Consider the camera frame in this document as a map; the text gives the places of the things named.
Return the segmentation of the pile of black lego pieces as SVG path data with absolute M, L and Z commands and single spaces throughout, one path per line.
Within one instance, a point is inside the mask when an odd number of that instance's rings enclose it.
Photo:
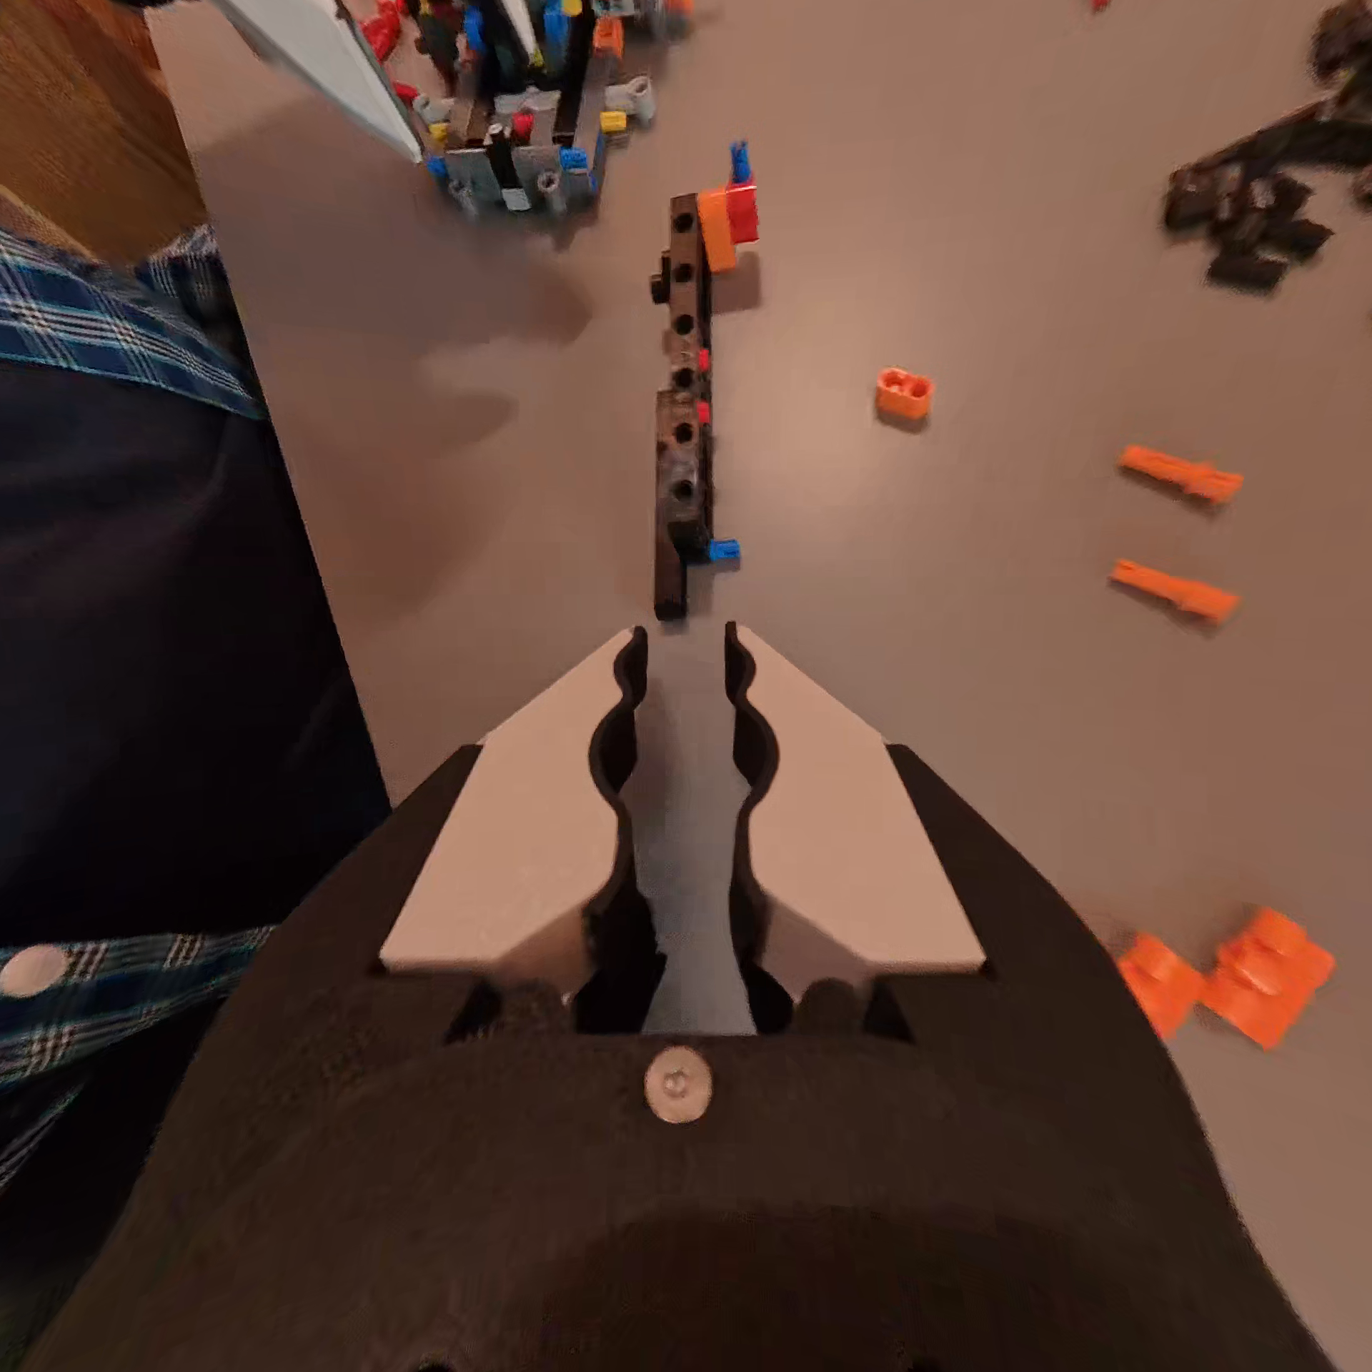
M 1171 171 L 1161 226 L 1209 241 L 1209 282 L 1266 297 L 1325 248 L 1333 231 L 1307 215 L 1313 186 L 1294 168 L 1349 174 L 1353 199 L 1369 210 L 1371 3 L 1325 9 L 1308 60 L 1320 97 Z

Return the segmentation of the blue plaid shirt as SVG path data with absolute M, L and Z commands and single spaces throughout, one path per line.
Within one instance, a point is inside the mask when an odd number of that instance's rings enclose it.
M 3 1105 L 226 992 L 276 925 L 121 875 L 141 801 L 97 796 L 170 721 L 147 519 L 206 437 L 275 439 L 235 321 L 206 226 L 134 272 L 3 231 Z

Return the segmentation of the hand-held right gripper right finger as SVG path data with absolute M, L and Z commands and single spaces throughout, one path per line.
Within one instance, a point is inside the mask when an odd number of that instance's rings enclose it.
M 987 953 L 884 734 L 755 630 L 725 625 L 734 831 L 730 932 L 779 984 L 972 973 Z

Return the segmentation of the short black lego beam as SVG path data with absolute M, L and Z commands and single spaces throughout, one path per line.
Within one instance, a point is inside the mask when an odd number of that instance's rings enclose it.
M 657 391 L 654 604 L 662 622 L 686 617 L 688 568 L 709 560 L 714 537 L 714 442 L 703 413 L 691 391 Z

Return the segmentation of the multicoloured lego build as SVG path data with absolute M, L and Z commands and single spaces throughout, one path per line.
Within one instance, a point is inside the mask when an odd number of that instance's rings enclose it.
M 591 208 L 606 153 L 652 125 L 657 89 L 626 68 L 631 35 L 663 43 L 693 24 L 689 1 L 528 1 L 542 63 L 507 45 L 493 1 L 369 3 L 360 29 L 386 61 L 410 37 L 440 94 L 399 81 L 423 164 L 472 217 Z

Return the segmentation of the orange lego T connector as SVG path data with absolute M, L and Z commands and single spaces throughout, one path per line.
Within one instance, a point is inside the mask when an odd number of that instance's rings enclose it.
M 1323 988 L 1336 961 L 1295 919 L 1256 906 L 1246 925 L 1215 950 L 1197 1002 L 1271 1051 Z
M 1207 986 L 1201 970 L 1152 932 L 1134 935 L 1117 956 L 1117 970 L 1161 1040 L 1175 1037 Z

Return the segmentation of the wooden cabinet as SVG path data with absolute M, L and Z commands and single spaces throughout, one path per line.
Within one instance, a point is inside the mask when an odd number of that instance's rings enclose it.
M 2 218 L 113 264 L 208 220 L 137 6 L 2 3 Z

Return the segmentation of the orange lego pin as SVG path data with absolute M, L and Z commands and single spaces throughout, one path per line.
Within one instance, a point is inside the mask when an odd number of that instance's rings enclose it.
M 1158 486 L 1173 488 L 1193 501 L 1210 506 L 1232 502 L 1245 484 L 1242 473 L 1217 468 L 1206 460 L 1178 457 L 1134 442 L 1124 447 L 1117 465 L 1127 473 L 1140 475 Z
M 1215 627 L 1224 625 L 1242 605 L 1242 597 L 1235 592 L 1202 579 L 1160 571 L 1135 560 L 1116 560 L 1109 569 L 1109 581 Z

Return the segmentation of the long black lego beam assembly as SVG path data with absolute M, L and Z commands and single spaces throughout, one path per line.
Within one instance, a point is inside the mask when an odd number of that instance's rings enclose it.
M 750 246 L 760 239 L 756 177 L 747 140 L 730 143 L 730 174 L 724 184 L 680 194 L 670 200 L 668 231 L 658 270 L 650 280 L 654 302 L 667 311 L 665 388 L 691 391 L 701 403 L 703 417 L 711 426 L 716 453 L 714 277 L 735 267 L 738 246 Z M 709 560 L 704 561 L 730 556 L 732 551 L 716 550 L 714 520 Z

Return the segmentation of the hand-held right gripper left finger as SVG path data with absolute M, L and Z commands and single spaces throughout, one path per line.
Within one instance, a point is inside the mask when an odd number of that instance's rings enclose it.
M 387 971 L 583 986 L 650 958 L 624 783 L 647 631 L 622 628 L 505 718 L 381 945 Z

